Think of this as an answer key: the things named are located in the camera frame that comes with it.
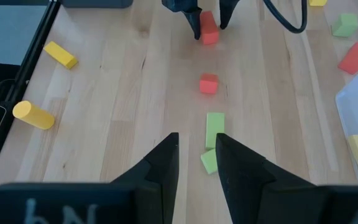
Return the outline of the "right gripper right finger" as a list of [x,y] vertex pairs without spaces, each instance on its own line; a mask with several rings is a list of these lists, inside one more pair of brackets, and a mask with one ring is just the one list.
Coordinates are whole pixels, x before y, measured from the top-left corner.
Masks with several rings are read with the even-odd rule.
[[304,220],[303,191],[314,184],[227,134],[216,136],[216,158],[233,224],[296,224]]

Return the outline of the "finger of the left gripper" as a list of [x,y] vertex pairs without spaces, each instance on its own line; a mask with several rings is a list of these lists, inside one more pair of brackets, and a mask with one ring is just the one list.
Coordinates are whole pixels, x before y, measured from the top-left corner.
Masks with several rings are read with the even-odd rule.
[[190,27],[194,33],[194,38],[199,40],[201,37],[201,21],[200,21],[200,14],[202,9],[198,6],[192,7],[186,11],[183,11],[187,21],[190,24]]
[[220,28],[225,29],[231,20],[232,13],[240,0],[219,0]]

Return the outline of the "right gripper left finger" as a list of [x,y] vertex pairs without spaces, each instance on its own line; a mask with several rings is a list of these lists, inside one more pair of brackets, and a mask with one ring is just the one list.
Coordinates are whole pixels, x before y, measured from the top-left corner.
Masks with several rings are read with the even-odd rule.
[[136,165],[111,183],[127,201],[111,224],[172,224],[179,176],[179,134],[170,133]]

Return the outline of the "long red block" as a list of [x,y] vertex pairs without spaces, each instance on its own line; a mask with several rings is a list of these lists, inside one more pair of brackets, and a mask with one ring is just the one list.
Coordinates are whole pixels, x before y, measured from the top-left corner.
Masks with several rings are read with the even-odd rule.
[[202,12],[201,20],[201,40],[204,45],[215,44],[219,40],[219,30],[211,11]]

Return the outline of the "small green block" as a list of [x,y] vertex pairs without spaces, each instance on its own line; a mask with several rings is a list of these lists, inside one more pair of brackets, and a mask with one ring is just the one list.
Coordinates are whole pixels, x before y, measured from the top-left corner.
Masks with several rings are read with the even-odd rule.
[[208,174],[215,173],[218,170],[215,149],[211,149],[206,153],[202,154],[200,159]]

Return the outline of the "long green block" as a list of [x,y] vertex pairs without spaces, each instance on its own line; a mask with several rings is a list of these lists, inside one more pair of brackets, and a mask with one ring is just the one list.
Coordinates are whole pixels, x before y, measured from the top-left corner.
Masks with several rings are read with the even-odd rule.
[[224,113],[207,113],[206,117],[206,140],[205,148],[207,150],[216,147],[217,133],[224,133],[225,130],[225,114]]

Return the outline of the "red triangular block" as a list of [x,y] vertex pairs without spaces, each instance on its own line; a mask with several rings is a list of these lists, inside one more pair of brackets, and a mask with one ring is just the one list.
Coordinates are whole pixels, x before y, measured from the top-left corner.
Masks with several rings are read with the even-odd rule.
[[212,73],[203,73],[200,76],[199,89],[202,93],[215,94],[219,85],[219,78]]

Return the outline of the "green cube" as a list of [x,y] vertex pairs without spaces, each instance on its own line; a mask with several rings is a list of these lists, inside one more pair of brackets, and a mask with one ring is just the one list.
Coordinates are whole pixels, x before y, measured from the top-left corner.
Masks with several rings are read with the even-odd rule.
[[341,14],[331,26],[332,35],[336,37],[350,37],[357,29],[357,15],[348,13]]

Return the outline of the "yellow cylinder block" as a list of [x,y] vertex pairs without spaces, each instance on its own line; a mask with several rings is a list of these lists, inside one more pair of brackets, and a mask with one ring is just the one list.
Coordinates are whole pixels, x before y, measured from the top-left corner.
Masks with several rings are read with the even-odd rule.
[[51,128],[55,123],[53,115],[29,101],[18,102],[12,113],[15,118],[43,130]]

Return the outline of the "dark grey plastic bin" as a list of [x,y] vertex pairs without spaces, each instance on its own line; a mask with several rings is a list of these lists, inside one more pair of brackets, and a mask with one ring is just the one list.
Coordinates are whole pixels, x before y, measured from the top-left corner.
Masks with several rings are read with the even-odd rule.
[[65,7],[116,8],[124,9],[134,0],[59,0]]

